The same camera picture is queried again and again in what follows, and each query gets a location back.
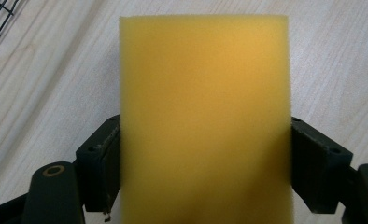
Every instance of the table surface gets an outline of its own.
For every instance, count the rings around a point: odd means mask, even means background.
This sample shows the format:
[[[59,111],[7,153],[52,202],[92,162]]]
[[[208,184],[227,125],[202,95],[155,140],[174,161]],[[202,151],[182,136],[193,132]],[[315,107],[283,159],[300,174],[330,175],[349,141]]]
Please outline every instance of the table surface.
[[[368,162],[367,0],[21,0],[16,9],[0,37],[0,203],[25,193],[37,168],[73,161],[120,113],[121,16],[288,15],[292,115],[354,152],[354,167]],[[342,205],[312,215],[294,197],[295,223],[340,223]]]

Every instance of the yellow sponge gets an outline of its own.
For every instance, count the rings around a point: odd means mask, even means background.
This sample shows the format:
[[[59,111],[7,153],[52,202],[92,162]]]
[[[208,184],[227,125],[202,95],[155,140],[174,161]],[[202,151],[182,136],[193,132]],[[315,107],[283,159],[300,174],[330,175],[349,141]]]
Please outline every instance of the yellow sponge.
[[[284,16],[120,19],[121,223],[292,223]]]

